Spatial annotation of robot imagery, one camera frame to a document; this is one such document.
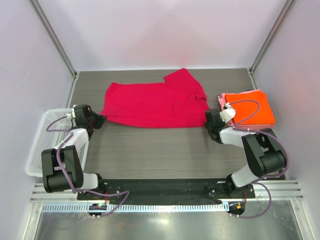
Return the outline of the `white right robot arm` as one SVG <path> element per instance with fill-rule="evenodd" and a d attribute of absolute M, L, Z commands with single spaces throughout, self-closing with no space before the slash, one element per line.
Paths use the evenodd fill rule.
<path fill-rule="evenodd" d="M 210 138 L 224 145 L 233 145 L 244 150 L 247 164 L 240 170 L 229 174 L 225 180 L 225 191 L 236 198 L 250 184 L 270 174 L 279 177 L 276 172 L 289 167 L 288 155 L 270 128 L 250 130 L 227 126 L 231 119 L 231 108 L 219 111 L 211 108 L 205 111 L 205 124 Z"/>

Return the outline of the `right aluminium frame post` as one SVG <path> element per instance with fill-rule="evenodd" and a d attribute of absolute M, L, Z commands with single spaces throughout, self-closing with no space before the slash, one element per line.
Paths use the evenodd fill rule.
<path fill-rule="evenodd" d="M 271 46 L 273 40 L 276 38 L 276 35 L 280 31 L 283 23 L 285 22 L 286 18 L 290 14 L 290 11 L 294 7 L 296 0 L 286 0 L 284 2 L 283 7 L 281 8 L 275 22 L 273 23 L 265 41 L 263 42 L 256 58 L 254 59 L 251 67 L 248 69 L 250 75 L 253 75 L 256 71 L 257 67 L 259 66 L 260 62 L 262 61 L 263 57 L 265 56 L 267 50 Z"/>

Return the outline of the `aluminium extrusion rail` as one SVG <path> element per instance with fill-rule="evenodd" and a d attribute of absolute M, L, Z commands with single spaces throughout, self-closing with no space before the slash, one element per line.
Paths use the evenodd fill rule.
<path fill-rule="evenodd" d="M 253 186 L 255 198 L 248 198 L 247 201 L 269 200 L 268 188 L 273 201 L 303 201 L 303 193 L 296 180 L 265 180 Z M 30 203 L 76 203 L 77 195 L 70 190 L 58 193 L 46 193 L 42 183 L 37 183 L 32 191 Z"/>

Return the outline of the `aluminium frame post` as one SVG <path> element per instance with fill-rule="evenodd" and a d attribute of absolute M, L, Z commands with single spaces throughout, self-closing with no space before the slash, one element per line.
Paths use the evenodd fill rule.
<path fill-rule="evenodd" d="M 271 46 L 273 40 L 276 38 L 276 35 L 280 31 L 283 23 L 285 22 L 286 18 L 290 14 L 290 11 L 294 7 L 296 0 L 286 0 L 284 2 L 283 7 L 281 8 L 275 22 L 273 23 L 265 41 L 263 42 L 256 58 L 254 59 L 251 67 L 248 69 L 250 75 L 253 75 L 256 71 L 257 67 L 259 66 L 260 62 L 262 61 L 263 57 L 265 56 L 267 50 Z"/>
<path fill-rule="evenodd" d="M 32 8 L 34 9 L 37 17 L 39 18 L 41 24 L 43 25 L 45 31 L 47 32 L 49 38 L 51 39 L 54 47 L 56 48 L 57 52 L 59 53 L 62 61 L 66 65 L 68 71 L 71 73 L 72 77 L 75 78 L 77 76 L 77 71 L 73 67 L 67 53 L 65 52 L 59 38 L 57 37 L 49 19 L 47 18 L 43 8 L 41 7 L 38 0 L 29 0 Z"/>

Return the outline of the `left aluminium frame post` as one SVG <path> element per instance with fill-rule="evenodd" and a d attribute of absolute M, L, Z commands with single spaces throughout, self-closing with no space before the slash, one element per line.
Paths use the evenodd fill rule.
<path fill-rule="evenodd" d="M 49 38 L 51 39 L 54 47 L 56 48 L 57 52 L 59 53 L 62 61 L 66 65 L 68 71 L 71 73 L 72 77 L 75 78 L 77 76 L 77 71 L 73 67 L 67 53 L 65 52 L 59 38 L 57 37 L 49 19 L 47 18 L 43 8 L 41 7 L 38 0 L 29 0 L 32 8 L 34 9 L 37 17 L 39 18 L 41 24 L 43 25 L 45 31 L 47 32 Z"/>

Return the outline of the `magenta t shirt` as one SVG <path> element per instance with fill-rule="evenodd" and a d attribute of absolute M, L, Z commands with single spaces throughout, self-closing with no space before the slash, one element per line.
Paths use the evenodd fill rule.
<path fill-rule="evenodd" d="M 197 128 L 205 124 L 208 109 L 201 84 L 182 68 L 165 76 L 163 82 L 113 82 L 105 92 L 101 115 L 130 127 Z"/>

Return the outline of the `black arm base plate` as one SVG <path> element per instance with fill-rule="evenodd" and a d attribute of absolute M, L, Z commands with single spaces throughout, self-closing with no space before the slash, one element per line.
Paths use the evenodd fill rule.
<path fill-rule="evenodd" d="M 254 199 L 251 184 L 235 189 L 224 178 L 104 179 L 103 194 L 129 191 L 125 205 L 188 206 Z"/>

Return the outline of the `white plastic perforated basket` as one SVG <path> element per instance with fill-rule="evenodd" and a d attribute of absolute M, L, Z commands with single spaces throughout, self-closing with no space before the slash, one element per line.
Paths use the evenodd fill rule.
<path fill-rule="evenodd" d="M 67 132 L 47 132 L 47 127 L 55 120 L 71 113 L 72 108 L 57 108 L 50 109 L 43 114 L 25 167 L 25 172 L 28 176 L 42 178 L 42 151 L 57 147 L 68 136 Z M 50 127 L 50 130 L 69 130 L 71 127 L 71 119 L 65 118 Z M 79 151 L 77 150 L 82 170 L 85 169 L 88 147 L 89 142 L 84 144 Z"/>

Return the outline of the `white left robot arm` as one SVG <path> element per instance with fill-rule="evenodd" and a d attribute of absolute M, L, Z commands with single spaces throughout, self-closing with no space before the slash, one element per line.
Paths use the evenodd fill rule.
<path fill-rule="evenodd" d="M 87 104 L 74 105 L 71 113 L 49 124 L 47 132 L 66 132 L 68 135 L 54 148 L 41 153 L 42 180 L 47 193 L 71 190 L 89 192 L 100 200 L 107 192 L 98 173 L 83 172 L 78 151 L 88 143 L 94 130 L 100 129 L 106 117 L 95 113 Z"/>

